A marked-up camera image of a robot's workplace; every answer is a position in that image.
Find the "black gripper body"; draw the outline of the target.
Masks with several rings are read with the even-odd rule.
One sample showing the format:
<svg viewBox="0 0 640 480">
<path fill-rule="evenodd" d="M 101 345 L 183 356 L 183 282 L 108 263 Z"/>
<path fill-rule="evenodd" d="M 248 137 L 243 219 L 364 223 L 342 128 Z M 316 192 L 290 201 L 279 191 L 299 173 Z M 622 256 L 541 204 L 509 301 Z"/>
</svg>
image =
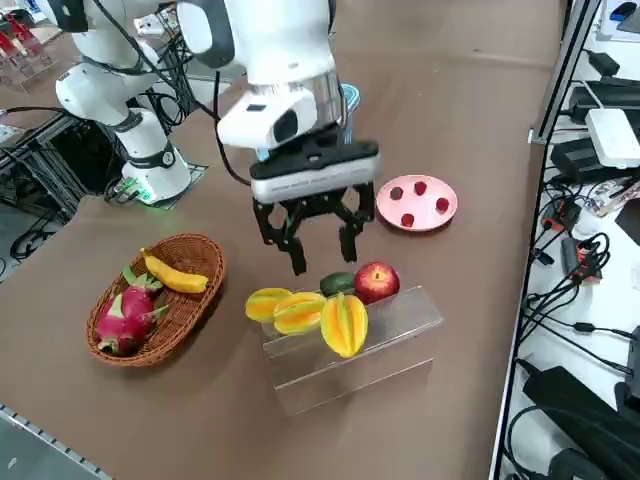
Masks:
<svg viewBox="0 0 640 480">
<path fill-rule="evenodd" d="M 334 124 L 297 137 L 253 164 L 252 196 L 260 203 L 279 203 L 367 184 L 379 165 L 376 141 L 347 142 L 343 129 Z"/>
</svg>

